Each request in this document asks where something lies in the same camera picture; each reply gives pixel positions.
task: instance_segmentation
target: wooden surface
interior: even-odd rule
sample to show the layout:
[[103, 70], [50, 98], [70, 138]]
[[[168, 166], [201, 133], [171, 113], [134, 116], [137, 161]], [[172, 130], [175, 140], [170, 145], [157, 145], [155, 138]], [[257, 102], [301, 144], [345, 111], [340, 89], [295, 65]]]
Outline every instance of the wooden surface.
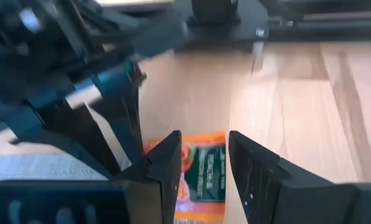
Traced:
[[[282, 157], [333, 182], [371, 181], [371, 43], [269, 44], [263, 67], [236, 50], [168, 52], [141, 63], [144, 141], [238, 130]], [[69, 99], [98, 97], [95, 88]], [[93, 113], [114, 151], [106, 121]], [[0, 154], [61, 153], [51, 146], [8, 145]], [[226, 223], [246, 223], [227, 163]]]

